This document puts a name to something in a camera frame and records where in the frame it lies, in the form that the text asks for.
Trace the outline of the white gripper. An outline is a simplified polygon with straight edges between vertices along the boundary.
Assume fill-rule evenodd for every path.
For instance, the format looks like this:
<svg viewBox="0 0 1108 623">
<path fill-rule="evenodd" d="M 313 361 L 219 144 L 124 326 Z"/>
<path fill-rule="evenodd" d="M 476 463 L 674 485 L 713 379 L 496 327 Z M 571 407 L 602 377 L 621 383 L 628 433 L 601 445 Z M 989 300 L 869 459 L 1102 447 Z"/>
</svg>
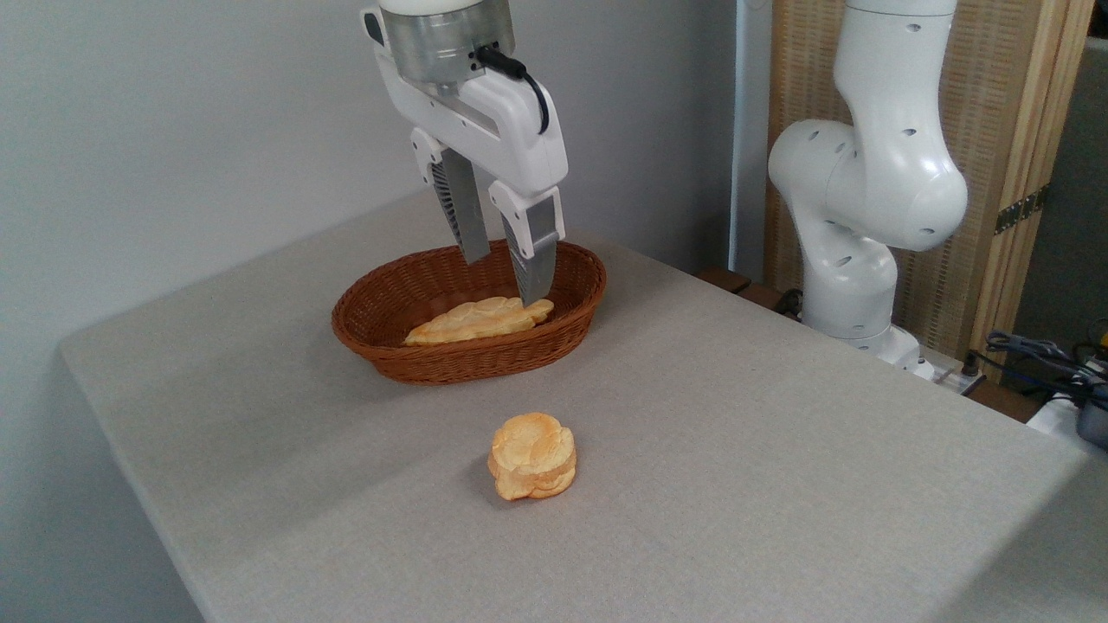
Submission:
<svg viewBox="0 0 1108 623">
<path fill-rule="evenodd" d="M 524 306 L 543 299 L 565 237 L 555 186 L 570 173 L 554 105 L 541 132 L 538 99 L 525 82 L 491 72 L 447 96 L 408 83 L 383 45 L 373 53 L 393 106 L 416 126 L 410 142 L 420 175 L 435 191 L 463 259 L 472 265 L 490 253 L 475 164 L 499 180 L 488 193 L 501 213 L 519 298 Z"/>
</svg>

